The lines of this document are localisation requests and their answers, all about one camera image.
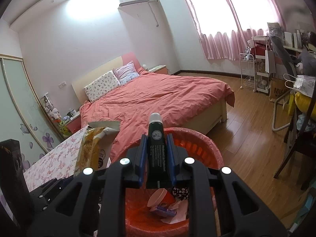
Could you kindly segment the green yellow plush toy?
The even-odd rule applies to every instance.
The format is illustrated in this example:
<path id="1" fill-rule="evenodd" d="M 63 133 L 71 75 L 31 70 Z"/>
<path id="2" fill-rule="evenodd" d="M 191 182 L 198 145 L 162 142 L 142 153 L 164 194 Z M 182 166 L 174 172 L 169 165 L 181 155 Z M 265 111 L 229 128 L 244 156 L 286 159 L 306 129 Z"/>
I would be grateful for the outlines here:
<path id="1" fill-rule="evenodd" d="M 64 137 L 69 137 L 72 135 L 71 131 L 68 129 L 68 127 L 65 125 L 65 122 L 64 121 L 60 121 L 58 123 L 58 126 L 59 126 L 59 129 L 60 129 L 60 132 L 62 133 L 62 135 Z"/>

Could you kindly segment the black white floral scrunchie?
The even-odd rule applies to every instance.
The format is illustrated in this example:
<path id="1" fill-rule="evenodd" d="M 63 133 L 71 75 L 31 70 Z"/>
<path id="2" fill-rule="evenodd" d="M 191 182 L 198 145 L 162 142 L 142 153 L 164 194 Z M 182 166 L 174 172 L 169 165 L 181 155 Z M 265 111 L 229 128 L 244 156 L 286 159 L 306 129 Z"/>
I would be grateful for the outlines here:
<path id="1" fill-rule="evenodd" d="M 189 198 L 189 189 L 188 188 L 172 188 L 172 195 L 178 200 L 187 200 Z"/>

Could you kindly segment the floral white pillow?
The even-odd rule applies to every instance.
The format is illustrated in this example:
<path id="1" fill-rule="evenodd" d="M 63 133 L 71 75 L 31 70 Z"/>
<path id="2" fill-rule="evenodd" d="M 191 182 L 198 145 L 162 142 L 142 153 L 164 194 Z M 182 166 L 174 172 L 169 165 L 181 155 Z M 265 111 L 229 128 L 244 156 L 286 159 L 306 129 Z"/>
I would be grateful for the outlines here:
<path id="1" fill-rule="evenodd" d="M 105 94 L 116 89 L 121 84 L 113 70 L 101 75 L 99 78 L 84 87 L 84 91 L 91 103 L 94 103 Z"/>

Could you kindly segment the clear tube of plush toys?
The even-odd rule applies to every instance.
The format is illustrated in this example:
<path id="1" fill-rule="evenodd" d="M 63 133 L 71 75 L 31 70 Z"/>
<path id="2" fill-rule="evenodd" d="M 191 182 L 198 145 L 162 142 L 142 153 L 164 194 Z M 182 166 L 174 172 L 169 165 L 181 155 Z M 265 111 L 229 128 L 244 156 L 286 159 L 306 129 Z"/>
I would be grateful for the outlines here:
<path id="1" fill-rule="evenodd" d="M 49 98 L 49 94 L 45 93 L 41 98 L 40 98 L 41 105 L 50 118 L 51 121 L 59 123 L 62 121 L 62 117 L 58 111 L 58 109 L 53 105 L 51 99 Z"/>

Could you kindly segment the floral pink white tablecloth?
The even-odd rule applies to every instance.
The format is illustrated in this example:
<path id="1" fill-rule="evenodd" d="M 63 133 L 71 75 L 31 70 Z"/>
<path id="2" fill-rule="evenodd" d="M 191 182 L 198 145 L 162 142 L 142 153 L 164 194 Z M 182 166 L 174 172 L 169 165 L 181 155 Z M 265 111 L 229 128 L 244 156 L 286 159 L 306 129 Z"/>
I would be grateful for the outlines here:
<path id="1" fill-rule="evenodd" d="M 81 139 L 86 129 L 87 126 L 71 135 L 26 170 L 24 178 L 30 192 L 53 178 L 67 178 L 74 174 Z"/>

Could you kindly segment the beige paper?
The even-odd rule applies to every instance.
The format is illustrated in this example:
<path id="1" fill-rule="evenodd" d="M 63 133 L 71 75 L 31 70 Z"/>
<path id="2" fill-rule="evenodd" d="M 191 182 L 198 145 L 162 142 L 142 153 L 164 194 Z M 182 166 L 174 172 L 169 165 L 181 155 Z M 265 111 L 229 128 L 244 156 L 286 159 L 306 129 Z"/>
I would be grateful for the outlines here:
<path id="1" fill-rule="evenodd" d="M 188 210 L 188 200 L 184 199 L 176 203 L 176 215 L 174 217 L 162 218 L 161 221 L 166 224 L 176 224 L 186 220 Z"/>

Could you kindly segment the striped pink pillow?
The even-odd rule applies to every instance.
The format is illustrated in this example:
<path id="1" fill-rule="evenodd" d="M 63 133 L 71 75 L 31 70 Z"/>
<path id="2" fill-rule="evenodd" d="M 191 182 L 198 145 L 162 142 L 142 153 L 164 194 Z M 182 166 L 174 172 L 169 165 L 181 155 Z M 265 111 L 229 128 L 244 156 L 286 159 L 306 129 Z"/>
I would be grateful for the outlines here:
<path id="1" fill-rule="evenodd" d="M 113 69 L 113 72 L 121 85 L 125 85 L 140 76 L 135 69 L 133 61 L 130 61 L 119 68 Z"/>

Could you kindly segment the flower printed sliding wardrobe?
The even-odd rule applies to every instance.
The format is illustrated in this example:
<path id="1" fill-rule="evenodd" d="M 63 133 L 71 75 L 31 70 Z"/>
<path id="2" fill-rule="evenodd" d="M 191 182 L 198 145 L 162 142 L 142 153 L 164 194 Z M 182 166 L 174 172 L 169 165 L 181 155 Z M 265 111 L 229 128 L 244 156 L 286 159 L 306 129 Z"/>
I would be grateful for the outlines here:
<path id="1" fill-rule="evenodd" d="M 1 141 L 19 141 L 28 170 L 63 138 L 44 112 L 22 59 L 1 56 Z"/>

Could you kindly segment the yellow gold snack box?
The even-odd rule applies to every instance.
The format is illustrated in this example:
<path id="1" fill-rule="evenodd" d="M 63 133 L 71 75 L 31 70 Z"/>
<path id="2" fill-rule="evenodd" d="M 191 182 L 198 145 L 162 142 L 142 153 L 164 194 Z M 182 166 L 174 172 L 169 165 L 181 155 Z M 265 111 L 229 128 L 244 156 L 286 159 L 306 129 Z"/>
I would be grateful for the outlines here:
<path id="1" fill-rule="evenodd" d="M 103 170 L 111 164 L 110 151 L 120 132 L 120 121 L 93 121 L 88 124 L 79 148 L 74 176 L 87 167 Z"/>

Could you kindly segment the pink left nightstand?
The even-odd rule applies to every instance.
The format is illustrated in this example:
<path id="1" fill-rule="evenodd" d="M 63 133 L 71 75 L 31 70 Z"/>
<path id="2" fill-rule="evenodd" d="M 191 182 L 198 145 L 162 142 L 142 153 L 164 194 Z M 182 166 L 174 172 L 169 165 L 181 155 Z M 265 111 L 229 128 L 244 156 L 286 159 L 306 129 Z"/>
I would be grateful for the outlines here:
<path id="1" fill-rule="evenodd" d="M 80 112 L 78 111 L 73 117 L 71 117 L 66 123 L 65 126 L 69 131 L 74 134 L 81 129 L 81 117 Z"/>

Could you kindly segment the pink right nightstand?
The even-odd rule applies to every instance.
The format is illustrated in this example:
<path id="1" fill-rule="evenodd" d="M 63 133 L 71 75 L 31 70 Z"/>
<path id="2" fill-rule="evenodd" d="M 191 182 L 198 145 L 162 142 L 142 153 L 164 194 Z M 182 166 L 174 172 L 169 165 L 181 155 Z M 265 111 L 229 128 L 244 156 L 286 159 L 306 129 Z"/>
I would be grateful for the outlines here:
<path id="1" fill-rule="evenodd" d="M 156 74 L 169 74 L 168 68 L 166 65 L 157 65 L 148 69 L 148 72 L 156 73 Z"/>

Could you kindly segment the white wall socket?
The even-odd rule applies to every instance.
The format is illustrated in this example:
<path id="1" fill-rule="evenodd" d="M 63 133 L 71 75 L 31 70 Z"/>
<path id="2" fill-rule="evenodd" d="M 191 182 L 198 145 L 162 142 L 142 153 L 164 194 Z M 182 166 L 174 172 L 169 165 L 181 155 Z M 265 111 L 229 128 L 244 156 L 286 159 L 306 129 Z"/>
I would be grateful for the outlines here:
<path id="1" fill-rule="evenodd" d="M 66 82 L 65 82 L 65 81 L 63 81 L 62 83 L 59 84 L 59 88 L 60 88 L 60 89 L 62 89 L 62 88 L 65 87 L 65 86 L 66 86 Z"/>

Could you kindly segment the white paper shopping bag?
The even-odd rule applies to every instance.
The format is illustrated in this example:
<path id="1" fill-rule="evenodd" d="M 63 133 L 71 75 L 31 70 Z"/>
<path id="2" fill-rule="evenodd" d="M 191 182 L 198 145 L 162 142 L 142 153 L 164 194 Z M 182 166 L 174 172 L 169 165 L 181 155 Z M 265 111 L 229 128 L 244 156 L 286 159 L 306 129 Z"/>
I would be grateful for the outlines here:
<path id="1" fill-rule="evenodd" d="M 315 86 L 315 76 L 308 75 L 298 75 L 297 77 L 285 73 L 283 75 L 285 80 L 285 86 L 289 89 L 293 89 L 296 92 L 312 97 L 314 86 Z"/>

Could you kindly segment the dark green lip balm tube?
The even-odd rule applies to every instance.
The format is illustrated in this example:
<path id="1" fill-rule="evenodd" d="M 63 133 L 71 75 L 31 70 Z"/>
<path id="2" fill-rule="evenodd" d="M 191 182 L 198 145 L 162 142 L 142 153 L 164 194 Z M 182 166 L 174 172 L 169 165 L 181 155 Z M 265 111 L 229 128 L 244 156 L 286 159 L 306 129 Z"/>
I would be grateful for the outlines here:
<path id="1" fill-rule="evenodd" d="M 147 136 L 147 189 L 168 189 L 171 180 L 168 154 L 162 117 L 154 112 L 150 115 Z"/>

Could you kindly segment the pink nightstand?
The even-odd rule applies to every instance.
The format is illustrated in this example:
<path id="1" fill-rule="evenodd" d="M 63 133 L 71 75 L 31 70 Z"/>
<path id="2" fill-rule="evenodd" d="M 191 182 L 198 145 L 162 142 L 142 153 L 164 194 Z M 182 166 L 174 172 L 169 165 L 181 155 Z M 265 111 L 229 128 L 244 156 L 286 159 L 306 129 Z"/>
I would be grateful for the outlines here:
<path id="1" fill-rule="evenodd" d="M 80 112 L 78 111 L 73 117 L 71 117 L 66 123 L 65 126 L 69 131 L 74 134 L 81 129 L 81 117 Z"/>
<path id="2" fill-rule="evenodd" d="M 166 65 L 157 65 L 148 69 L 148 72 L 156 73 L 156 74 L 169 74 L 168 68 Z"/>

